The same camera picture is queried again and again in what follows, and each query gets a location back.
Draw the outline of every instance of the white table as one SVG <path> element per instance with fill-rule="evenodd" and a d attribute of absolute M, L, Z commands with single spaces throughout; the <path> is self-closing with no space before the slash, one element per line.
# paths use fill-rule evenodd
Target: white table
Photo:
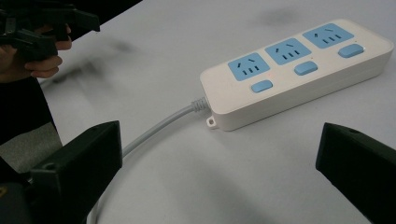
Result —
<path fill-rule="evenodd" d="M 206 69 L 346 18 L 396 43 L 394 0 L 144 0 L 61 52 L 42 83 L 63 143 L 120 121 L 126 146 L 204 96 Z M 315 168 L 324 122 L 396 148 L 396 54 L 373 79 L 233 132 L 192 113 L 126 157 L 98 223 L 369 223 Z"/>

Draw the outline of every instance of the power strip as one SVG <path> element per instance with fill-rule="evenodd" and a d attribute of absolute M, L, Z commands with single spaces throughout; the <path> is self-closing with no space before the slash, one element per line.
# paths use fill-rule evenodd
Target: power strip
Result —
<path fill-rule="evenodd" d="M 205 70 L 211 129 L 232 131 L 378 76 L 393 43 L 340 19 Z"/>

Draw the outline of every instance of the blue outlet panel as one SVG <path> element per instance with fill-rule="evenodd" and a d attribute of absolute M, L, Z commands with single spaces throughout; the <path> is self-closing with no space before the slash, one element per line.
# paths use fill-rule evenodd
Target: blue outlet panel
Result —
<path fill-rule="evenodd" d="M 245 57 L 228 63 L 236 80 L 242 81 L 250 77 L 257 76 L 270 70 L 270 66 L 258 53 L 251 53 Z"/>
<path fill-rule="evenodd" d="M 326 49 L 352 38 L 354 35 L 341 27 L 329 23 L 308 31 L 303 36 L 320 49 Z"/>
<path fill-rule="evenodd" d="M 311 53 L 296 38 L 290 38 L 265 49 L 265 51 L 279 64 L 285 64 L 302 58 Z"/>

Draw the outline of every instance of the white cable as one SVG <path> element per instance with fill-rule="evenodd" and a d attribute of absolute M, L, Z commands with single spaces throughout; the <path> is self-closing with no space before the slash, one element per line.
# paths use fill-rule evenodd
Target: white cable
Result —
<path fill-rule="evenodd" d="M 201 110 L 204 110 L 207 108 L 209 108 L 209 105 L 208 105 L 205 97 L 191 102 L 191 105 L 188 105 L 188 106 L 180 109 L 173 115 L 169 116 L 168 118 L 163 119 L 163 121 L 159 122 L 158 124 L 156 124 L 155 126 L 150 128 L 148 131 L 146 131 L 145 133 L 143 133 L 139 137 L 137 137 L 133 142 L 131 142 L 128 146 L 126 146 L 122 150 L 122 157 L 125 158 L 135 148 L 140 146 L 142 143 L 144 143 L 146 140 L 148 140 L 152 135 L 159 132 L 160 130 L 162 130 L 164 127 L 168 126 L 173 121 L 180 119 L 181 117 L 189 114 L 192 111 L 198 112 L 198 111 L 201 111 Z M 89 224 L 96 224 L 98 204 L 99 204 L 99 201 L 95 204 L 95 206 L 93 207 L 93 209 L 90 212 L 90 218 L 88 220 Z"/>

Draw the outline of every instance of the hand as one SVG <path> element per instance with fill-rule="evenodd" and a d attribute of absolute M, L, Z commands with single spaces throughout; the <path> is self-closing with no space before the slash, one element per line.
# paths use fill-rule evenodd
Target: hand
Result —
<path fill-rule="evenodd" d="M 44 26 L 36 32 L 39 34 L 51 30 L 50 26 Z M 72 41 L 57 41 L 55 43 L 57 50 L 71 49 Z M 8 83 L 17 80 L 32 77 L 52 77 L 59 71 L 59 65 L 62 64 L 62 58 L 54 55 L 48 59 L 39 62 L 26 63 L 18 51 L 10 45 L 0 46 L 0 83 Z"/>

